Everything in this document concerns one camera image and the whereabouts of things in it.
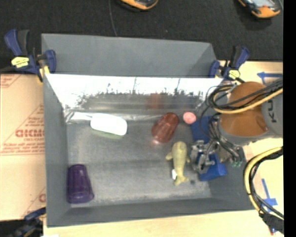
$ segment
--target yellow toy fish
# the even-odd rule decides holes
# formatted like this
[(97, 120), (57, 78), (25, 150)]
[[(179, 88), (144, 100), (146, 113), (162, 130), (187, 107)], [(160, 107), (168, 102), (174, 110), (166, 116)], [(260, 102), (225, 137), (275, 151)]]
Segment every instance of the yellow toy fish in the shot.
[(172, 151), (167, 154), (166, 159), (173, 159), (174, 170), (177, 174), (174, 185), (187, 182), (188, 178), (183, 175), (185, 162), (190, 162), (187, 156), (186, 144), (182, 141), (176, 142), (172, 147)]

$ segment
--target red cup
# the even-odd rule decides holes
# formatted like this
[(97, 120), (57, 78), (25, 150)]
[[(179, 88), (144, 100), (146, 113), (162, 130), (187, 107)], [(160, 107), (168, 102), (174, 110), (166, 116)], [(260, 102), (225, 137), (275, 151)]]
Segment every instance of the red cup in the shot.
[(179, 118), (174, 113), (166, 113), (152, 127), (151, 133), (155, 140), (166, 143), (171, 140), (179, 124)]

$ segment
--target white object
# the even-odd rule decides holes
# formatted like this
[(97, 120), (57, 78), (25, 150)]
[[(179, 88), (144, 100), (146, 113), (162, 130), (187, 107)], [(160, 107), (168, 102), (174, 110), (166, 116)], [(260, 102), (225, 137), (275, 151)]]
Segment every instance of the white object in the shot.
[(176, 173), (176, 171), (175, 171), (174, 169), (172, 169), (171, 174), (172, 174), (172, 179), (173, 179), (173, 180), (176, 180), (176, 178), (177, 178), (177, 173)]
[(94, 130), (125, 135), (127, 132), (127, 122), (121, 117), (111, 114), (95, 113), (92, 114), (90, 126)]

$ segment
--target pink ball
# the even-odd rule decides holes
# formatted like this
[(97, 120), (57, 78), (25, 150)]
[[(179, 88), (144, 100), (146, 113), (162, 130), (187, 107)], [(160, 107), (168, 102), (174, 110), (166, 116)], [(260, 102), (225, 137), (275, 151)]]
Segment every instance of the pink ball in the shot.
[(194, 113), (186, 112), (183, 114), (183, 120), (187, 124), (192, 124), (196, 121), (196, 116)]

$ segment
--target yellow cable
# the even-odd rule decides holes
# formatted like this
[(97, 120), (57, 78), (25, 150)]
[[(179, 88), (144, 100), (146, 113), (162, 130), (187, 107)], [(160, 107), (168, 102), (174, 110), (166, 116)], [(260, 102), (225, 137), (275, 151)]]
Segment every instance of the yellow cable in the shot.
[(247, 111), (255, 106), (258, 106), (266, 101), (268, 101), (269, 99), (281, 94), (283, 92), (283, 88), (275, 91), (274, 93), (272, 93), (271, 95), (267, 96), (267, 97), (264, 97), (263, 99), (261, 99), (260, 101), (257, 101), (249, 106), (246, 106), (244, 108), (241, 108), (241, 109), (237, 109), (237, 110), (232, 110), (232, 111), (226, 111), (226, 110), (221, 110), (221, 109), (218, 109), (218, 108), (214, 108), (215, 111), (219, 112), (219, 113), (223, 113), (223, 114), (234, 114), (234, 113), (241, 113), (241, 112), (244, 112), (244, 111)]
[(251, 191), (250, 191), (250, 180), (249, 180), (249, 177), (250, 177), (250, 172), (251, 172), (251, 169), (253, 168), (253, 166), (258, 162), (260, 161), (261, 159), (281, 150), (282, 147), (277, 147), (277, 148), (273, 148), (273, 149), (270, 149), (268, 151), (265, 151), (255, 157), (253, 157), (247, 164), (247, 166), (245, 167), (245, 171), (244, 171), (244, 176), (243, 176), (243, 179), (244, 179), (244, 184), (245, 184), (245, 188), (246, 188), (246, 192), (249, 196), (249, 199), (252, 203), (252, 205), (255, 207), (255, 209), (257, 211), (260, 211), (260, 207), (258, 206), (258, 204), (255, 202), (255, 200), (253, 199), (253, 196), (251, 195)]

